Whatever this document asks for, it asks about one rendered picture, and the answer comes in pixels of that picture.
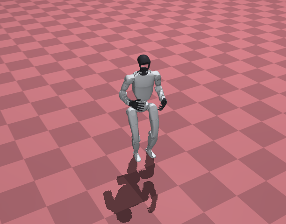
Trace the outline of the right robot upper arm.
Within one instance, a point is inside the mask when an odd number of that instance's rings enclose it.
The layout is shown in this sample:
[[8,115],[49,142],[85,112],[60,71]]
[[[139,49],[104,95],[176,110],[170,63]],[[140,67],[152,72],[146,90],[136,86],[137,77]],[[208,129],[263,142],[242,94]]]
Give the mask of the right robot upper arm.
[[127,92],[126,90],[128,89],[128,87],[130,86],[130,84],[133,83],[135,77],[134,77],[134,74],[131,74],[131,75],[126,75],[125,78],[124,78],[124,82],[122,84],[122,87],[121,87],[121,92],[122,94],[124,95],[127,95]]

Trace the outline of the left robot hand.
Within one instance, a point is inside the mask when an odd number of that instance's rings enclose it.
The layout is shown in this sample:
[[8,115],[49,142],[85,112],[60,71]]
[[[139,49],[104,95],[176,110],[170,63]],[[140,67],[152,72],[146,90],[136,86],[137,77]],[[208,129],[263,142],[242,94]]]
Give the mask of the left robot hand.
[[158,110],[160,110],[160,111],[161,111],[161,110],[165,107],[165,105],[167,104],[167,101],[166,101],[165,98],[163,98],[163,100],[161,101],[161,104],[162,104],[162,106],[160,106],[161,108],[159,107],[159,109],[158,109]]

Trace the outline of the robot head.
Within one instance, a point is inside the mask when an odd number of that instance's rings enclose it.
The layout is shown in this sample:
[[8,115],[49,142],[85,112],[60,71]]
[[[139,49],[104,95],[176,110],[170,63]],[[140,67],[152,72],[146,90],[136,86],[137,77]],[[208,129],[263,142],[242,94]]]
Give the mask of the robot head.
[[[148,71],[148,69],[149,69],[149,67],[150,67],[150,63],[151,63],[149,57],[148,57],[147,55],[140,55],[140,56],[138,57],[137,61],[138,61],[138,63],[139,63],[139,67],[140,67],[140,70],[137,71],[137,73],[138,73],[138,72],[142,72],[142,73],[139,73],[139,74],[142,75],[142,76],[147,75],[148,72],[146,73],[146,71]],[[148,64],[148,68],[146,68],[146,67],[141,67],[141,65],[146,65],[146,64]]]

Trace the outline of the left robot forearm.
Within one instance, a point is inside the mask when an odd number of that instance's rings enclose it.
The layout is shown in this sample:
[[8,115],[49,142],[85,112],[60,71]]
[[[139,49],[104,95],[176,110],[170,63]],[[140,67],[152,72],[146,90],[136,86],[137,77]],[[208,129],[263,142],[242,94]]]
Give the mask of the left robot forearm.
[[[162,89],[162,87],[161,87],[161,89]],[[163,89],[160,90],[160,91],[158,91],[158,92],[157,92],[157,95],[158,95],[158,97],[159,97],[160,102],[163,100],[163,98],[165,98]],[[166,100],[166,101],[167,101],[167,100]]]

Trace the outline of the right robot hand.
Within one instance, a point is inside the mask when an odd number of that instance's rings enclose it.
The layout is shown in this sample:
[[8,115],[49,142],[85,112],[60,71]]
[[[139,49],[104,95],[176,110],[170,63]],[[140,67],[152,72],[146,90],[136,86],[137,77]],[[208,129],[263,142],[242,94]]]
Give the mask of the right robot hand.
[[[138,110],[138,111],[142,111],[142,110],[139,110],[139,109],[143,109],[143,108],[141,108],[141,107],[144,107],[143,105],[138,105],[138,104],[144,104],[144,103],[138,103],[137,101],[140,101],[141,99],[137,99],[137,100],[135,100],[135,101],[133,101],[133,100],[128,100],[128,101],[130,101],[129,102],[129,106],[131,106],[131,107],[133,107],[134,109],[136,109],[136,110]],[[140,107],[138,107],[138,106],[140,106]]]

